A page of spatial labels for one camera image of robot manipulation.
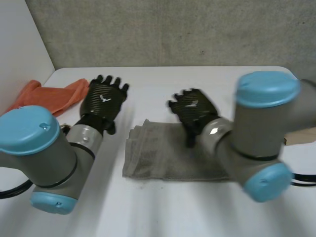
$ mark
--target white table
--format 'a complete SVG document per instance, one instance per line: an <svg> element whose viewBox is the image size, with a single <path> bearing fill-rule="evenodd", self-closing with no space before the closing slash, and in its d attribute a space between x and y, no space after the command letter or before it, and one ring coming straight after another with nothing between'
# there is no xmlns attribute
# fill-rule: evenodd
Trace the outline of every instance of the white table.
<svg viewBox="0 0 316 237"><path fill-rule="evenodd" d="M117 118L117 134L106 136L75 210L48 214L28 203L31 190L0 200L4 237L314 237L316 188L291 187L281 198L255 203L235 183L134 181L122 177L124 144L129 130L150 121L176 122L165 103L181 89L202 88L233 118L237 79L252 71L282 67L69 68L57 70L45 86L64 87L99 74L120 76L130 84L128 100ZM58 120L74 124L79 105ZM283 159L294 171L316 173L316 146L286 147ZM25 180L1 168L5 190Z"/></svg>

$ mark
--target carbon fiber palm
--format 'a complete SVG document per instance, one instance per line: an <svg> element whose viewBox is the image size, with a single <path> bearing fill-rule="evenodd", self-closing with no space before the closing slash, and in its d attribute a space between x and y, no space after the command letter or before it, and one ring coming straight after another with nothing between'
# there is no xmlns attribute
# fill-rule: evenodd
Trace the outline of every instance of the carbon fiber palm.
<svg viewBox="0 0 316 237"><path fill-rule="evenodd" d="M168 101L187 132L187 147L193 147L195 137L212 120L219 118L213 103L199 90L182 90L182 95L173 95L176 102Z"/></svg>
<svg viewBox="0 0 316 237"><path fill-rule="evenodd" d="M106 79L99 75L97 79L91 81L87 96L83 100L80 107L80 116L95 115L103 120L104 130L114 129L109 132L115 133L114 119L120 112L122 103L127 98L128 84L122 89L119 88L121 79L116 78L111 84L113 77L107 76Z"/></svg>

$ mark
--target orange towel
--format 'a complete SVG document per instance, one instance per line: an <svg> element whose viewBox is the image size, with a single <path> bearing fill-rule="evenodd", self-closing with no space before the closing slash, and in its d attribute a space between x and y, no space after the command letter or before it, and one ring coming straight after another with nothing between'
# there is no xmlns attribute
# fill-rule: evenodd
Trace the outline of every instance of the orange towel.
<svg viewBox="0 0 316 237"><path fill-rule="evenodd" d="M42 87L38 81L32 80L21 90L18 98L5 113L20 106L39 105L57 117L82 100L88 90L89 83L86 79L77 80L65 88Z"/></svg>

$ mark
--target black ring band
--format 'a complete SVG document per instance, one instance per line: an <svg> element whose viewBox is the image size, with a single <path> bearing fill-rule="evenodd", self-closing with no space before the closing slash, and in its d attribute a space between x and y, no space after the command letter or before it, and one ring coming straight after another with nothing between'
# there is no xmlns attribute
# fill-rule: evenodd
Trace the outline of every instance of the black ring band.
<svg viewBox="0 0 316 237"><path fill-rule="evenodd" d="M259 160L259 161L272 161L274 159L277 159L278 158L278 155L279 154L276 154L274 156L270 156L270 157L255 157L255 156L251 156L251 155L248 155L248 154L245 154L239 150L237 150L232 144L231 144L231 148L233 149L234 152L236 152L238 155L242 156L242 157L245 157L247 159L251 159L251 160Z"/></svg>
<svg viewBox="0 0 316 237"><path fill-rule="evenodd" d="M93 160L95 159L94 153L93 153L89 148L85 147L84 145L81 145L81 144L75 143L75 142L70 142L69 144L70 144L72 147L78 147L78 148L80 148L80 149L83 149L85 152L88 152L89 155L92 156Z"/></svg>
<svg viewBox="0 0 316 237"><path fill-rule="evenodd" d="M43 189L51 189L51 188L54 188L54 187L56 187L56 186L58 186L58 185L61 185L62 183L64 183L65 181L67 181L67 180L74 174L74 172L75 172L75 170L76 170L76 168L77 168L77 165L78 165L78 159L77 159L77 157L76 157L76 163L75 163L75 166L74 166L73 170L72 170L72 171L70 172L70 174L67 175L64 179L62 179L61 181L59 181L59 182L57 182L57 183L55 183L55 184L51 184L51 185L37 185L37 184L36 184L36 186L38 186L38 187L40 187L40 188L43 188Z"/></svg>

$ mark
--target concrete wall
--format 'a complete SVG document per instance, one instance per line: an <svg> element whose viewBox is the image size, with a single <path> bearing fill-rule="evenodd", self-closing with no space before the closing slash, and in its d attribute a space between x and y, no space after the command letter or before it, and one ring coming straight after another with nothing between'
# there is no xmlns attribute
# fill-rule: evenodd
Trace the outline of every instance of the concrete wall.
<svg viewBox="0 0 316 237"><path fill-rule="evenodd" d="M55 68L280 65L316 75L314 0L26 0Z"/></svg>

